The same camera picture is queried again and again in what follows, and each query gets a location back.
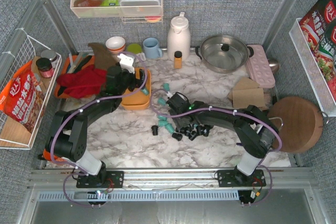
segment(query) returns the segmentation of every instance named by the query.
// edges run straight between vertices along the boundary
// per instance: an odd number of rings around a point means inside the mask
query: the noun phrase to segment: red cloth
[[[56,82],[67,87],[65,94],[73,98],[83,98],[88,95],[98,94],[101,86],[106,82],[107,71],[89,65],[77,73],[61,74]]]

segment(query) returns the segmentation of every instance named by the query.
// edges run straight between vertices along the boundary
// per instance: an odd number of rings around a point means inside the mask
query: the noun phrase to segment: marble countertop
[[[232,107],[226,98],[230,90],[241,77],[248,77],[245,67],[232,74],[212,72],[194,54],[183,62],[182,69],[177,70],[166,55],[145,63],[152,74],[152,89],[162,88],[167,82],[172,93],[179,91],[190,101],[199,100],[226,108]],[[164,93],[155,95],[154,102],[161,95]],[[68,99],[64,110],[76,109],[86,102],[88,99]],[[167,112],[167,108],[158,108]],[[89,126],[87,149],[108,168],[234,167],[244,152],[236,145],[239,142],[236,133],[230,130],[214,127],[209,137],[199,136],[190,141],[184,136],[178,142],[164,127],[159,128],[158,136],[153,136],[151,126],[157,122],[155,113],[149,108],[127,111],[120,106]],[[290,166],[287,153],[282,152],[269,153],[263,164]],[[47,168],[53,167],[54,164],[47,163]]]

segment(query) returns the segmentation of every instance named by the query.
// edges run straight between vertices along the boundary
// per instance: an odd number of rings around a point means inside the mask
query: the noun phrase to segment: pink ice tray
[[[275,79],[262,45],[249,46],[253,48],[254,54],[252,57],[248,58],[246,62],[248,74],[261,88],[273,88],[275,86]]]

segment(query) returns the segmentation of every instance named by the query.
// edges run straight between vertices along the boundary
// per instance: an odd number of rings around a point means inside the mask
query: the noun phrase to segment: brown cloth
[[[94,66],[98,69],[107,70],[109,67],[115,66],[117,61],[113,58],[112,53],[102,43],[88,43],[94,53]]]

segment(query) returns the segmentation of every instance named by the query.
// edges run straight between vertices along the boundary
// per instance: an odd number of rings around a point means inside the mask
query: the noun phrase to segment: round wooden board
[[[282,140],[281,151],[302,153],[312,148],[319,140],[323,129],[323,117],[319,109],[310,101],[300,97],[286,97],[274,104],[267,114],[268,118],[279,116],[283,127],[279,132]],[[272,123],[279,128],[280,120]],[[279,146],[274,141],[273,148]]]

